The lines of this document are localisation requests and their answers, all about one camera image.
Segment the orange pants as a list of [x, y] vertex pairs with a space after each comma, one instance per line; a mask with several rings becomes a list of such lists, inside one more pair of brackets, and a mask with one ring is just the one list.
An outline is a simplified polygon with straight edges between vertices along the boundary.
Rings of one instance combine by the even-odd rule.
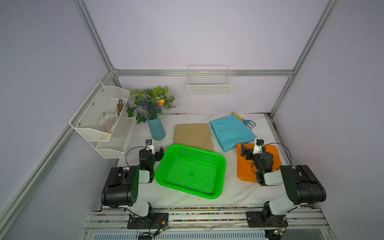
[[[257, 177], [252, 171], [254, 170], [254, 172], [256, 172], [257, 169], [256, 167], [251, 168], [253, 162], [251, 160], [246, 160], [245, 157], [241, 156], [241, 144], [237, 144], [236, 149], [238, 158], [238, 178], [245, 182], [257, 183]], [[278, 148], [274, 145], [269, 145], [266, 147], [266, 150], [274, 156], [272, 172], [275, 172], [280, 166], [283, 165], [280, 159]]]

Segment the teal pants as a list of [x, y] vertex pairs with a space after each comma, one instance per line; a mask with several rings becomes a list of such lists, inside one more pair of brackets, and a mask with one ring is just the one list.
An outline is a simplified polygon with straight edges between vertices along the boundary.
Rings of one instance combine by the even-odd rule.
[[257, 137], [236, 116], [229, 116], [210, 122], [218, 143], [224, 152], [236, 148], [237, 144], [246, 144]]

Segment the beige pants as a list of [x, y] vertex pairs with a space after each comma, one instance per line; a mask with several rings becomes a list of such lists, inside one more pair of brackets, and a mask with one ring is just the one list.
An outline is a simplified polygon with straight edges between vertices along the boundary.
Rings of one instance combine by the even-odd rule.
[[208, 124], [181, 124], [175, 127], [174, 144], [212, 152], [214, 146]]

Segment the green plastic basket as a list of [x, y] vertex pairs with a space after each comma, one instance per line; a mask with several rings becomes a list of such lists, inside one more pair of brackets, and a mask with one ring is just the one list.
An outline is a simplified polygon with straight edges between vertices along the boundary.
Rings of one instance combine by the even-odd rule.
[[227, 161], [214, 152], [172, 145], [156, 171], [161, 186], [205, 199], [218, 198], [224, 188]]

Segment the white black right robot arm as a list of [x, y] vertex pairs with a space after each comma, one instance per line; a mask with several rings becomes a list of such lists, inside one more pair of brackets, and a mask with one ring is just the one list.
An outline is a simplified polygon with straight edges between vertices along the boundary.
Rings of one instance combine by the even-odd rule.
[[282, 195], [264, 203], [261, 220], [284, 217], [301, 206], [326, 200], [326, 190], [307, 165], [285, 165], [274, 170], [274, 154], [267, 151], [263, 140], [257, 140], [252, 149], [246, 144], [237, 144], [237, 151], [238, 178], [249, 182], [250, 177], [245, 176], [246, 167], [249, 167], [259, 185], [285, 187]]

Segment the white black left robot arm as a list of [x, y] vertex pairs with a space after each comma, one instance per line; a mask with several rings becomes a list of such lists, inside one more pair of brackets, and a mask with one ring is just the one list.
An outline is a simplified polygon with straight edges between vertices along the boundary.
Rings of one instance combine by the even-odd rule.
[[134, 218], [152, 220], [153, 207], [139, 198], [139, 185], [153, 182], [155, 163], [161, 161], [163, 156], [162, 147], [158, 152], [144, 147], [139, 151], [139, 165], [111, 168], [101, 193], [102, 206], [123, 209]]

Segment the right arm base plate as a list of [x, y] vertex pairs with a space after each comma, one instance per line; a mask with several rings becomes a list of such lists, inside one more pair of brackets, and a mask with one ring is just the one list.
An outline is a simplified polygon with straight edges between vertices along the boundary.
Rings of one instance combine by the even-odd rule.
[[286, 216], [266, 217], [263, 212], [246, 212], [249, 228], [285, 228], [288, 226]]

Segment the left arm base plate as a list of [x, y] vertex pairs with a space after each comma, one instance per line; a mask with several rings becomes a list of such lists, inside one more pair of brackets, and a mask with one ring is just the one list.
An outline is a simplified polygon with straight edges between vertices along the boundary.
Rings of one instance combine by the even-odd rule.
[[127, 229], [129, 230], [158, 230], [168, 225], [169, 213], [153, 213], [147, 217], [130, 215]]

